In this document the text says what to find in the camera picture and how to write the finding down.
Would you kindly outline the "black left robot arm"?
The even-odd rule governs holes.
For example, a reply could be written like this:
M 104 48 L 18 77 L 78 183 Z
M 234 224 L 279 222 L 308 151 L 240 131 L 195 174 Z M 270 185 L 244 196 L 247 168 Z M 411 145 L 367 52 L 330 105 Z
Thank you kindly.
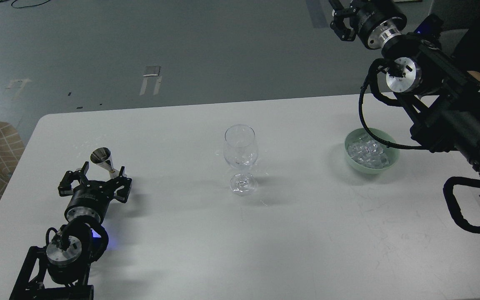
M 91 300 L 95 288 L 88 283 L 91 264 L 106 251 L 109 235 L 103 227 L 112 200 L 126 203 L 132 179 L 112 159 L 93 160 L 109 172 L 109 180 L 88 179 L 89 163 L 67 171 L 58 186 L 60 196 L 70 196 L 59 229 L 49 228 L 43 247 L 32 246 L 23 262 L 11 300 Z

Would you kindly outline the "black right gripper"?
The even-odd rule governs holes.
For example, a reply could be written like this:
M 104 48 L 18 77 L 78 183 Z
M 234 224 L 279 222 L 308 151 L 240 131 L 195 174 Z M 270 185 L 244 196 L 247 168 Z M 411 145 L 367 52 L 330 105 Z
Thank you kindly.
M 345 8 L 340 0 L 328 0 L 333 10 L 330 28 L 345 42 L 356 36 L 369 50 L 381 49 L 385 42 L 401 33 L 407 17 L 392 0 L 352 0 Z M 345 24 L 349 19 L 352 28 Z

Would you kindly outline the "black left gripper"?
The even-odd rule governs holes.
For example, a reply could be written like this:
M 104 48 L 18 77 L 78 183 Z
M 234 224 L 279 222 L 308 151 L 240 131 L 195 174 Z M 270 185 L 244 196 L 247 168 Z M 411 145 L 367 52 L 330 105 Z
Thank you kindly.
M 89 181 L 86 176 L 89 167 L 90 163 L 85 161 L 80 169 L 67 171 L 59 183 L 59 196 L 71 197 L 64 212 L 67 222 L 80 216 L 90 216 L 102 223 L 113 199 L 120 203 L 128 202 L 132 178 L 125 174 L 125 167 L 121 167 L 118 175 L 106 182 Z

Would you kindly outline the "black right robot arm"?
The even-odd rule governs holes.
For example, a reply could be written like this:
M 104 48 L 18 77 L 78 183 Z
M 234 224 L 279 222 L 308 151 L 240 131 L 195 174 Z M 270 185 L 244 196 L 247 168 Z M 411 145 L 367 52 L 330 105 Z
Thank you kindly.
M 344 7 L 331 0 L 331 29 L 340 40 L 359 38 L 370 50 L 380 49 L 362 84 L 358 110 L 363 129 L 389 148 L 459 151 L 480 176 L 480 82 L 456 67 L 439 42 L 443 21 L 431 14 L 406 34 L 407 17 L 392 0 L 353 0 Z M 378 101 L 403 108 L 412 121 L 411 138 L 417 146 L 389 142 L 367 126 L 363 103 L 366 89 Z M 442 192 L 455 224 L 480 234 L 462 215 L 453 193 L 455 186 L 480 188 L 480 178 L 451 177 Z

